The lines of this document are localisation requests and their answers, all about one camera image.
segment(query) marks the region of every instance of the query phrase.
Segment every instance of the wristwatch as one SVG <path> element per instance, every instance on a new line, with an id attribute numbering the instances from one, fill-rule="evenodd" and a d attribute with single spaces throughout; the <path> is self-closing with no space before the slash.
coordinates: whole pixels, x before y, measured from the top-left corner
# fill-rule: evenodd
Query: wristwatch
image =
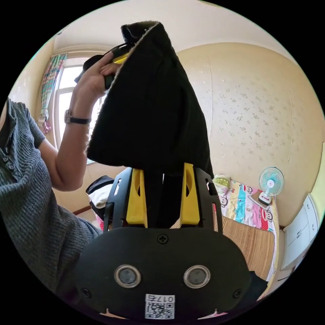
<path id="1" fill-rule="evenodd" d="M 67 109 L 64 114 L 64 122 L 65 124 L 77 123 L 77 124 L 89 124 L 91 122 L 91 118 L 76 118 L 71 116 L 71 111 Z"/>

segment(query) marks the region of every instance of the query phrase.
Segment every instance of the yellow bracket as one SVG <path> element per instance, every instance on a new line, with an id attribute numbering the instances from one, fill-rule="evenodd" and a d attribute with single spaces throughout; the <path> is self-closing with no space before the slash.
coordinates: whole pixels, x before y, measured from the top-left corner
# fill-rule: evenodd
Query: yellow bracket
<path id="1" fill-rule="evenodd" d="M 182 201 L 180 206 L 180 225 L 197 225 L 200 222 L 200 211 L 197 199 L 194 169 L 192 164 L 184 164 Z"/>
<path id="2" fill-rule="evenodd" d="M 125 54 L 121 55 L 120 57 L 113 59 L 112 63 L 122 64 L 127 59 L 128 56 L 129 56 L 129 53 L 125 53 Z"/>
<path id="3" fill-rule="evenodd" d="M 126 222 L 144 225 L 145 228 L 148 228 L 145 177 L 143 170 L 140 169 L 132 170 Z"/>

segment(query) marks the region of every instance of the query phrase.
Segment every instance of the qr code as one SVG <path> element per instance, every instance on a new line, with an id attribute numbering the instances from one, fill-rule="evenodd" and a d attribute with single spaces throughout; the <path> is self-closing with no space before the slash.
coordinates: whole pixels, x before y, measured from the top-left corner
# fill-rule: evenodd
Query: qr code
<path id="1" fill-rule="evenodd" d="M 175 297 L 146 295 L 147 319 L 174 319 Z"/>

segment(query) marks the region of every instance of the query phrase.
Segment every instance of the gray knit shirt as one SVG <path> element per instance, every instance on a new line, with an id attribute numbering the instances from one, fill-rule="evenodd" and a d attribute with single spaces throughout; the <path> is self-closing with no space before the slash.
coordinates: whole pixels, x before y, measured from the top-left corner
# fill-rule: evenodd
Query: gray knit shirt
<path id="1" fill-rule="evenodd" d="M 38 150 L 45 136 L 26 106 L 8 100 L 7 114 L 9 138 L 0 149 L 0 213 L 31 271 L 52 292 L 65 296 L 73 288 L 83 248 L 101 231 L 57 204 Z"/>

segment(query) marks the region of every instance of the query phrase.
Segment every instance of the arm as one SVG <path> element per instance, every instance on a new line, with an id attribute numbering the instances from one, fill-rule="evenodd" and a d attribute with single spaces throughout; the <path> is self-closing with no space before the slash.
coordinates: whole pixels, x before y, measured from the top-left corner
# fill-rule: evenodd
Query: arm
<path id="1" fill-rule="evenodd" d="M 71 100 L 70 109 L 74 117 L 90 118 L 93 105 L 91 102 Z M 67 124 L 59 150 L 47 140 L 39 146 L 55 189 L 74 191 L 82 186 L 87 165 L 85 149 L 88 132 L 88 125 Z"/>
<path id="2" fill-rule="evenodd" d="M 104 56 L 79 80 L 70 103 L 73 117 L 91 118 L 94 104 L 104 95 L 103 76 L 116 73 L 120 67 L 118 64 L 107 64 L 112 56 L 111 53 Z M 47 140 L 39 146 L 55 189 L 74 191 L 82 186 L 87 165 L 85 150 L 88 132 L 87 125 L 67 124 L 59 150 L 56 150 Z"/>

